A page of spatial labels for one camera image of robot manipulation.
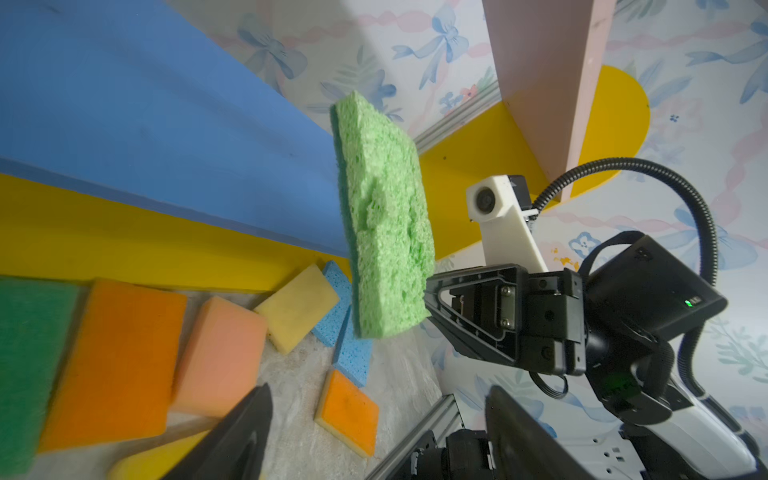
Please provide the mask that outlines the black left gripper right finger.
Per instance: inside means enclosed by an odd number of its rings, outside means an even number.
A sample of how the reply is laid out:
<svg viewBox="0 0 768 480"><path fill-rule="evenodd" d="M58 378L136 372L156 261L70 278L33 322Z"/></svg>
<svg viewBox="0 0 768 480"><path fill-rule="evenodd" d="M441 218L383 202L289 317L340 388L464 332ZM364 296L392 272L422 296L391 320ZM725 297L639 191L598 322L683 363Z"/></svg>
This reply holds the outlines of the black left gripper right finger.
<svg viewBox="0 0 768 480"><path fill-rule="evenodd" d="M503 388L490 388L485 418L496 479L594 479Z"/></svg>

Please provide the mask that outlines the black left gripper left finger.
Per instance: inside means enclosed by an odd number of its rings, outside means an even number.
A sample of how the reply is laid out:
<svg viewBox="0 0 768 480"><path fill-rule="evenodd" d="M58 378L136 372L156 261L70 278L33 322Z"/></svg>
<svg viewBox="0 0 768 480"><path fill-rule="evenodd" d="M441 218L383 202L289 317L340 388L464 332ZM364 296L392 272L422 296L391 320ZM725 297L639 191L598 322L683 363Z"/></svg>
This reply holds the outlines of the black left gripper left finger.
<svg viewBox="0 0 768 480"><path fill-rule="evenodd" d="M254 387L162 480L259 479L272 417L270 386Z"/></svg>

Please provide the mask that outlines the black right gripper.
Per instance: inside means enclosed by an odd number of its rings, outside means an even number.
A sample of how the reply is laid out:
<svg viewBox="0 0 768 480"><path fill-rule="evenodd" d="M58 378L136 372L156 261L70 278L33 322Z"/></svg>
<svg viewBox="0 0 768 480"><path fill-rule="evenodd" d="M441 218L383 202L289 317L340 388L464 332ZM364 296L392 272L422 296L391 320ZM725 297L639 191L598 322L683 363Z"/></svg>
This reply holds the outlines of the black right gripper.
<svg viewBox="0 0 768 480"><path fill-rule="evenodd" d="M451 300L443 301L443 291ZM517 264L435 274L429 320L460 354L547 375L585 373L582 280L570 270L530 273Z"/></svg>

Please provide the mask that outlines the bright yellow sponge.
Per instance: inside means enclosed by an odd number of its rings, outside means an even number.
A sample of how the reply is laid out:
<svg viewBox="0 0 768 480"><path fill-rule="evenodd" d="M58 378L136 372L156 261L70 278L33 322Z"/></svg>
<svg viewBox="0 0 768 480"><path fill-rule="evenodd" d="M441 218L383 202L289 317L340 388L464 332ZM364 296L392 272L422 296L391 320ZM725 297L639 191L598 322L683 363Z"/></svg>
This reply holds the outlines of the bright yellow sponge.
<svg viewBox="0 0 768 480"><path fill-rule="evenodd" d="M192 436L136 453L119 460L107 473L108 480L161 479L209 433Z"/></svg>

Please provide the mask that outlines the pink salmon sponge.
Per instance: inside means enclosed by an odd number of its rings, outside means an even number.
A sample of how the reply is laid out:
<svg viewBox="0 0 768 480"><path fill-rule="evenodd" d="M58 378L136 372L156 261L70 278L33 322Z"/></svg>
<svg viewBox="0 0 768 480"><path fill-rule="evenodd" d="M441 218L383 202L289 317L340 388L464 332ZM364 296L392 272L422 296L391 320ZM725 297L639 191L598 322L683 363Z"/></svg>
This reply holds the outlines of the pink salmon sponge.
<svg viewBox="0 0 768 480"><path fill-rule="evenodd" d="M170 409L221 418L257 384L266 320L214 296L199 311L179 362Z"/></svg>

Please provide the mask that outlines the pale yellow sponge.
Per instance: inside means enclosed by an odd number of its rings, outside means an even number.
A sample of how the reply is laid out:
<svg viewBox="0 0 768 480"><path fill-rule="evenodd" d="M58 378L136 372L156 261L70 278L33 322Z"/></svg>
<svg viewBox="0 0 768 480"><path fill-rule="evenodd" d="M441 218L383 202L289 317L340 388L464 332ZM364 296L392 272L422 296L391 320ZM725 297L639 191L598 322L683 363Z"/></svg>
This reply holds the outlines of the pale yellow sponge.
<svg viewBox="0 0 768 480"><path fill-rule="evenodd" d="M253 311L267 322L276 350L288 355L340 301L316 265L310 265Z"/></svg>

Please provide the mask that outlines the light green sponge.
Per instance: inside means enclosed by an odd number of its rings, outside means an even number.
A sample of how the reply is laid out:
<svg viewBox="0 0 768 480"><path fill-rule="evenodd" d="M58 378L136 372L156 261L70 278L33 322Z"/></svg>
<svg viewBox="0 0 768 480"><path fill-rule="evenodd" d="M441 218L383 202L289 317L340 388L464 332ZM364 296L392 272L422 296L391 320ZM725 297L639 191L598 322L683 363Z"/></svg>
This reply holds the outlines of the light green sponge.
<svg viewBox="0 0 768 480"><path fill-rule="evenodd" d="M356 327L367 339L398 335L428 316L435 245L412 139L359 92L330 110Z"/></svg>

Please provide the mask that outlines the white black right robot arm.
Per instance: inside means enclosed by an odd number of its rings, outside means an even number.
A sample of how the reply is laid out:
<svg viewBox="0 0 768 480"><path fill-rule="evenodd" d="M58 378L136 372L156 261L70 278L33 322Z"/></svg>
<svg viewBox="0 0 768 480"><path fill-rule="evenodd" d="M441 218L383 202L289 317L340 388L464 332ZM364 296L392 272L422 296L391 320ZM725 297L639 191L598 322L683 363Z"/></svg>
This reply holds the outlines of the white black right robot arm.
<svg viewBox="0 0 768 480"><path fill-rule="evenodd" d="M585 376L603 407L649 431L706 479L757 477L759 458L726 414L686 386L674 339L722 312L726 299L650 236L625 231L619 253L578 271L507 264L427 282L431 320L462 354L546 376Z"/></svg>

